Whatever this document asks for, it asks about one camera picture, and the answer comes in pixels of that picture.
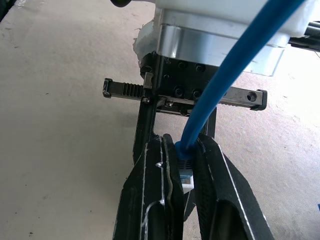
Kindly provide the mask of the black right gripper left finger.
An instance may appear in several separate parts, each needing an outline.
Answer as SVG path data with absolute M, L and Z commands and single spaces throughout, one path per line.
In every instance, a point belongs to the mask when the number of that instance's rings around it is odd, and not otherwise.
M 169 134 L 145 144 L 125 181 L 112 240 L 182 240 L 184 193 Z

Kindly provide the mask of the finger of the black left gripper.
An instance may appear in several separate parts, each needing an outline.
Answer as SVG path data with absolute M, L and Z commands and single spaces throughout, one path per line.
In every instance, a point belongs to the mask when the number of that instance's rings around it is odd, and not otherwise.
M 206 120 L 200 132 L 204 135 L 214 138 L 215 132 L 216 132 L 216 119 L 217 119 L 217 107 L 212 111 L 212 113 Z
M 146 145 L 157 135 L 154 133 L 154 125 L 157 112 L 155 99 L 142 99 L 139 106 L 137 125 L 133 143 L 133 162 L 136 163 Z

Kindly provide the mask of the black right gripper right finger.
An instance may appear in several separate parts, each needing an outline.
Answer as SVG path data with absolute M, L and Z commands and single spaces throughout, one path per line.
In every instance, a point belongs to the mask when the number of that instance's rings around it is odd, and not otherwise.
M 275 240 L 241 172 L 207 135 L 196 141 L 195 202 L 201 240 Z

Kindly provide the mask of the white coupler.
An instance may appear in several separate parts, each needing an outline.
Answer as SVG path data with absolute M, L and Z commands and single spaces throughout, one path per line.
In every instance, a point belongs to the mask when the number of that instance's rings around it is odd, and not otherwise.
M 181 184 L 182 184 L 182 189 L 183 193 L 187 194 L 191 190 L 194 189 L 194 178 L 193 176 L 190 176 L 188 178 L 181 178 Z

